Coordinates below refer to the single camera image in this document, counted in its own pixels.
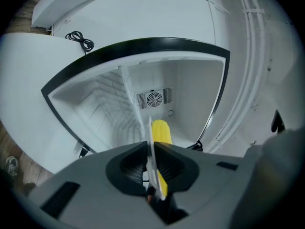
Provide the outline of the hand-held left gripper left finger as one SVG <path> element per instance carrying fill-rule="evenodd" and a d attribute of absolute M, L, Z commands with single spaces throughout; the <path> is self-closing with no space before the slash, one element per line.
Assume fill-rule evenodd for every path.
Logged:
<path fill-rule="evenodd" d="M 129 179 L 120 164 L 128 155 L 146 156 L 136 143 L 83 157 L 36 187 L 29 200 L 39 221 L 51 229 L 163 229 L 148 205 L 145 188 Z"/>

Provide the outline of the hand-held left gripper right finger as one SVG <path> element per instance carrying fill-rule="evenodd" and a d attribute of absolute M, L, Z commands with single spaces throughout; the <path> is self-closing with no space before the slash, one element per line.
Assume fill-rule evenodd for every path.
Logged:
<path fill-rule="evenodd" d="M 154 229 L 229 229 L 242 195 L 238 176 L 243 158 L 155 143 L 158 168 L 168 185 L 168 197 L 157 210 Z"/>

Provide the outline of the white plate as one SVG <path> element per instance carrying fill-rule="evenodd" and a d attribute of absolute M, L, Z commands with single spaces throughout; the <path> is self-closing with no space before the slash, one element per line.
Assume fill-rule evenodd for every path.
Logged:
<path fill-rule="evenodd" d="M 152 118 L 149 116 L 148 125 L 145 129 L 145 136 L 148 138 L 148 147 L 147 147 L 147 172 L 149 177 L 150 184 L 156 189 L 156 191 L 160 194 L 160 199 L 165 201 L 167 197 L 167 192 L 164 188 L 162 188 L 161 178 L 162 175 L 157 168 L 157 162 L 155 157 L 154 150 L 154 141 L 153 141 L 153 133 L 152 133 Z"/>

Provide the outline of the yellow corn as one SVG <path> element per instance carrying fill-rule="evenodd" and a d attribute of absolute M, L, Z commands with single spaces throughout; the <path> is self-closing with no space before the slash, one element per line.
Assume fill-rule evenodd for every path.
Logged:
<path fill-rule="evenodd" d="M 153 136 L 154 142 L 161 142 L 161 143 L 167 143 L 167 144 L 173 143 L 172 138 L 171 138 L 170 128 L 164 120 L 153 121 L 152 136 Z M 165 200 L 165 198 L 168 195 L 168 185 L 159 170 L 157 171 L 157 174 L 158 174 L 158 179 L 160 182 L 162 200 Z"/>

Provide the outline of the black mini fridge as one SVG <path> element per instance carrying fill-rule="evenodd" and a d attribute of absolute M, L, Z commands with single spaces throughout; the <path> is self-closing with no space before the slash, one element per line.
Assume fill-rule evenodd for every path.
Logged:
<path fill-rule="evenodd" d="M 145 129 L 164 120 L 173 144 L 189 148 L 202 139 L 223 95 L 230 52 L 221 47 L 185 38 L 151 37 L 115 43 L 70 63 L 41 89 L 46 101 L 60 84 L 83 79 L 94 84 L 93 97 L 76 108 L 100 145 L 107 151 L 120 145 L 98 95 L 94 78 L 119 66 L 130 70 Z"/>

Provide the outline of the person's white shoe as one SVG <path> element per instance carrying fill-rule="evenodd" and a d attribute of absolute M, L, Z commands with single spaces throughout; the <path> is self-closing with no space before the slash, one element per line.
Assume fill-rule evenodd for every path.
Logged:
<path fill-rule="evenodd" d="M 19 162 L 14 156 L 10 156 L 6 159 L 5 170 L 12 177 L 15 178 L 18 172 Z"/>

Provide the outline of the large white table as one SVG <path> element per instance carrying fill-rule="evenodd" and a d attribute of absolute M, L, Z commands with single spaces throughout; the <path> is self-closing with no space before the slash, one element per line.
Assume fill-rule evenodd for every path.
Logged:
<path fill-rule="evenodd" d="M 41 89 L 57 73 L 83 56 L 78 43 L 33 33 L 0 37 L 0 120 L 16 144 L 52 173 L 77 160 L 83 147 L 100 145 L 76 106 L 93 97 L 94 84 L 70 80 L 49 95 Z"/>

